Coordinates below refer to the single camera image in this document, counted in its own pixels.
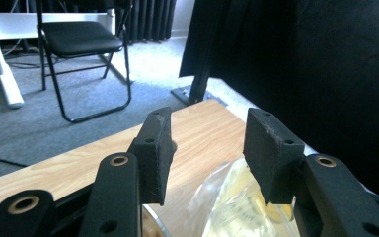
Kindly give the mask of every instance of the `wall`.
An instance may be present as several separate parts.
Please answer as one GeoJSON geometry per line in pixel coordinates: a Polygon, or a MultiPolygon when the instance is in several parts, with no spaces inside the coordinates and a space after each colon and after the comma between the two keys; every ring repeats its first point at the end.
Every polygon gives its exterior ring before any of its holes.
{"type": "Polygon", "coordinates": [[[174,23],[172,24],[172,38],[188,35],[194,2],[195,0],[177,0],[174,23]]]}

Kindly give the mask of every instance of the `desk leg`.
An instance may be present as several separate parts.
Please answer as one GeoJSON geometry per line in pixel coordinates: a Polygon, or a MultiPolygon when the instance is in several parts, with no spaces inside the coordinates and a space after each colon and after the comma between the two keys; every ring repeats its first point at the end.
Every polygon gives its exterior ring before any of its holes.
{"type": "Polygon", "coordinates": [[[21,96],[20,90],[18,88],[17,82],[9,68],[8,64],[5,62],[4,56],[0,48],[0,80],[5,93],[5,98],[8,106],[11,109],[18,109],[24,104],[23,97],[21,96]]]}

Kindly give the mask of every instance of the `radiator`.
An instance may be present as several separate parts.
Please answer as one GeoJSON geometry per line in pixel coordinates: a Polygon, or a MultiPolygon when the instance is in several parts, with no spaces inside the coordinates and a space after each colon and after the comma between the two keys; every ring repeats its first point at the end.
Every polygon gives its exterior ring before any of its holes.
{"type": "Polygon", "coordinates": [[[134,0],[127,22],[130,42],[169,39],[176,2],[177,0],[134,0]]]}

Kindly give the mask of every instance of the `black curtain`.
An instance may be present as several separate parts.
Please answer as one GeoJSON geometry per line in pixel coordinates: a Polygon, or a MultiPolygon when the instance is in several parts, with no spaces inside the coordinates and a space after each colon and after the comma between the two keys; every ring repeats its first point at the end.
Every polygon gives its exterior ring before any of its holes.
{"type": "Polygon", "coordinates": [[[199,68],[379,195],[379,1],[196,0],[180,76],[199,68]]]}

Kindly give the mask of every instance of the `wooden table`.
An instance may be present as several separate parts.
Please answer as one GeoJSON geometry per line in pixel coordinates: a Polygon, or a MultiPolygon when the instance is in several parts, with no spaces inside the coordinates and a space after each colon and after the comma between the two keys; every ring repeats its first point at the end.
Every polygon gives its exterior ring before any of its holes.
{"type": "MultiPolygon", "coordinates": [[[[54,199],[60,199],[93,183],[100,161],[126,151],[140,127],[0,177],[0,202],[30,189],[47,190],[54,199]]],[[[243,157],[244,135],[244,122],[215,101],[172,113],[172,138],[178,150],[171,166],[165,205],[150,205],[172,236],[185,236],[182,223],[187,206],[204,179],[220,164],[243,157]]]]}

